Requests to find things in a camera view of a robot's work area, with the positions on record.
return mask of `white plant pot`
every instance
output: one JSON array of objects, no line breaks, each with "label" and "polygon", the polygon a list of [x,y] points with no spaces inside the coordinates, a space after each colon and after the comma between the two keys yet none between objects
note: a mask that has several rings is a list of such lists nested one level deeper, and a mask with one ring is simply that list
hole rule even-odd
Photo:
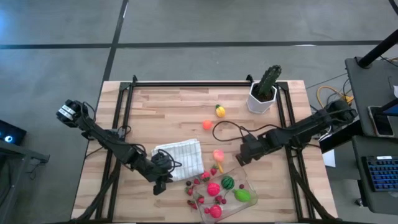
[{"label": "white plant pot", "polygon": [[260,102],[259,100],[256,99],[256,97],[252,96],[252,94],[251,94],[255,84],[258,84],[258,82],[252,83],[250,92],[249,92],[249,97],[246,100],[246,104],[248,105],[248,109],[250,112],[256,113],[256,114],[263,114],[275,102],[277,89],[275,87],[273,87],[274,96],[272,96],[272,100]]}]

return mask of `potted cactus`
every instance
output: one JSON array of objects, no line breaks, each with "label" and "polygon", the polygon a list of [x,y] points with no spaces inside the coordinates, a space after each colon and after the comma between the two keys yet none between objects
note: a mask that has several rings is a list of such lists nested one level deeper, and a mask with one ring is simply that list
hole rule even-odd
[{"label": "potted cactus", "polygon": [[275,102],[277,89],[273,85],[281,71],[279,65],[269,67],[261,81],[252,83],[249,98],[246,100],[249,111],[262,114]]}]

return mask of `orange ball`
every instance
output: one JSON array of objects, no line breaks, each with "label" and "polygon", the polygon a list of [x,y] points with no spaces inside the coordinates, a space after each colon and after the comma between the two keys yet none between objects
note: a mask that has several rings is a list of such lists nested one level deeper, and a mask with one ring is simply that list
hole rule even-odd
[{"label": "orange ball", "polygon": [[213,123],[210,120],[203,121],[203,129],[204,130],[210,130],[212,125],[213,125]]}]

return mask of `cactus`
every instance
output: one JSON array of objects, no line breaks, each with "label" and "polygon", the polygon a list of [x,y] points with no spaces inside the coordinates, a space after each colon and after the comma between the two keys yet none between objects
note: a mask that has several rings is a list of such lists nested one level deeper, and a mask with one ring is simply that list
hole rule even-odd
[{"label": "cactus", "polygon": [[269,67],[268,70],[263,74],[261,81],[256,87],[257,94],[262,97],[266,98],[268,93],[271,91],[273,84],[278,79],[282,69],[280,65],[274,65]]}]

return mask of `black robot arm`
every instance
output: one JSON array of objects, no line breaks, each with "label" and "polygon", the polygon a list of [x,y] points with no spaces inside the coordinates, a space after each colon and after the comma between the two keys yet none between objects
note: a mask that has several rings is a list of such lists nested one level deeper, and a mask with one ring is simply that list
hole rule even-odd
[{"label": "black robot arm", "polygon": [[241,166],[259,160],[262,156],[275,152],[284,146],[304,148],[313,135],[324,129],[350,124],[357,116],[347,102],[338,100],[330,103],[315,114],[295,123],[288,128],[275,128],[257,136],[248,134],[243,137],[241,153],[236,156]]},{"label": "black robot arm", "polygon": [[162,193],[165,183],[172,182],[169,169],[177,167],[170,154],[159,151],[151,160],[148,160],[145,150],[138,144],[128,144],[120,140],[117,131],[104,130],[95,124],[88,114],[88,108],[79,101],[67,100],[58,110],[57,118],[71,128],[79,128],[87,139],[97,139],[99,144],[111,150],[114,156],[131,170],[137,170],[149,182],[156,182],[154,195]]}]

